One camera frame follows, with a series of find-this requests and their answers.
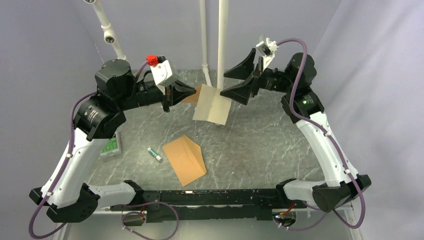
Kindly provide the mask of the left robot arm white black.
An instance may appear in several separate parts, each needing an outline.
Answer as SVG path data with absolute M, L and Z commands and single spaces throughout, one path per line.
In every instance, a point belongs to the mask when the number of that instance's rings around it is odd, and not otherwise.
M 68 146 L 49 180 L 29 194 L 39 207 L 47 207 L 54 223 L 80 223 L 101 208 L 120 205 L 137 210 L 143 205 L 144 190 L 132 180 L 106 186 L 85 180 L 101 149 L 126 122 L 125 111 L 160 103 L 168 112 L 196 93 L 178 79 L 164 57 L 149 66 L 153 80 L 145 81 L 124 59 L 105 62 L 94 76 L 96 91 L 72 110 Z

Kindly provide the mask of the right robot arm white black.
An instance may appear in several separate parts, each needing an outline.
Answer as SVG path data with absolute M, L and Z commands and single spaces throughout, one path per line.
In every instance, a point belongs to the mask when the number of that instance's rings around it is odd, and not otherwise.
M 225 78 L 238 79 L 241 83 L 224 89 L 220 94 L 242 105 L 247 105 L 260 89 L 284 94 L 281 98 L 282 108 L 307 139 L 323 171 L 324 180 L 285 180 L 276 187 L 276 203 L 287 208 L 294 201 L 304 201 L 329 213 L 359 196 L 355 185 L 365 191 L 372 181 L 367 174 L 359 174 L 348 158 L 341 159 L 331 141 L 335 137 L 331 135 L 325 108 L 310 87 L 317 75 L 315 62 L 310 55 L 306 56 L 294 94 L 294 112 L 291 112 L 290 96 L 302 57 L 303 54 L 298 52 L 291 57 L 284 70 L 270 69 L 265 67 L 263 57 L 256 57 L 256 49 L 253 48 L 241 63 L 223 74 Z

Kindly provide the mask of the tan letter sheet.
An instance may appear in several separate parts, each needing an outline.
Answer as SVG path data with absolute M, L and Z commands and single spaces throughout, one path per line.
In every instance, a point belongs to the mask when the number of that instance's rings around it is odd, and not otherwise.
M 225 125 L 232 100 L 220 95 L 221 90 L 206 84 L 195 88 L 196 93 L 185 97 L 182 102 L 195 106 L 192 119 Z

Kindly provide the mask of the green white glue stick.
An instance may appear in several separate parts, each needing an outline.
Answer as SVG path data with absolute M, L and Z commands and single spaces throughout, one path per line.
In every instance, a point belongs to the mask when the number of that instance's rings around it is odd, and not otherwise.
M 151 147 L 147 148 L 147 152 L 159 163 L 162 163 L 163 158 Z

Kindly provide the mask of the brown paper envelope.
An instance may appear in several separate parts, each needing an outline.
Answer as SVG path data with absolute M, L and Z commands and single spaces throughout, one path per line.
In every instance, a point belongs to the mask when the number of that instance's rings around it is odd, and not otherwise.
M 165 144 L 162 149 L 183 187 L 207 173 L 201 147 L 187 135 Z

